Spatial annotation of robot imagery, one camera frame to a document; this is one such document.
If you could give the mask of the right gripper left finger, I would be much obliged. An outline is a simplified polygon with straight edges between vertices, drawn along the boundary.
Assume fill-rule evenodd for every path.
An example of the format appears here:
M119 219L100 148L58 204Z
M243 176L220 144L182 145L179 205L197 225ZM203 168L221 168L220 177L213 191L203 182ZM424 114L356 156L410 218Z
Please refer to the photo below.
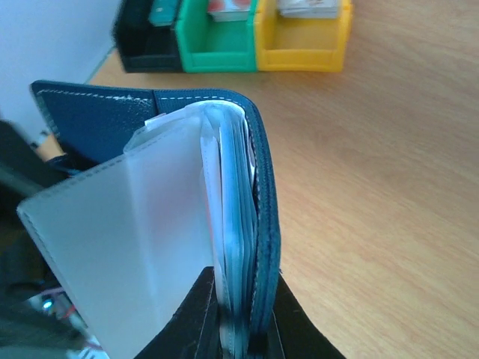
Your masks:
M216 359L221 356L214 271L206 267L172 319L135 359Z

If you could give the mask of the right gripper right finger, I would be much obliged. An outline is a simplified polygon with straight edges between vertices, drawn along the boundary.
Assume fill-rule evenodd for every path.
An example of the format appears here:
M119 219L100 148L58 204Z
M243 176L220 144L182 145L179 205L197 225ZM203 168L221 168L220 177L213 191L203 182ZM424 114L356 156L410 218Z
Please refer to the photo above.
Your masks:
M266 336L265 358L345 359L316 328L284 278L278 280L274 310Z

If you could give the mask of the blue card holder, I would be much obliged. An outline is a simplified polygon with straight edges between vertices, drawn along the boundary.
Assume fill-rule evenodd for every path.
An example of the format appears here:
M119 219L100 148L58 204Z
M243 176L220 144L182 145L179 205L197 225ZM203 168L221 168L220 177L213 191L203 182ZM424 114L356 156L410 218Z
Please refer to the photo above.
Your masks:
M225 358L250 358L278 285L274 171L257 106L224 89L36 81L74 169L17 212L111 358L133 358L214 270Z

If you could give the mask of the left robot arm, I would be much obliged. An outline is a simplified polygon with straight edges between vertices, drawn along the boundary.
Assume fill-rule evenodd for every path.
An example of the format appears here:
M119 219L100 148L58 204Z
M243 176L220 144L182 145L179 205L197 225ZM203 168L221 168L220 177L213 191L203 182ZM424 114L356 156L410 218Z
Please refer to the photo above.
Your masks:
M63 181L14 126L1 122L1 347L80 351L83 333L29 299L58 285L20 221L16 209L34 194Z

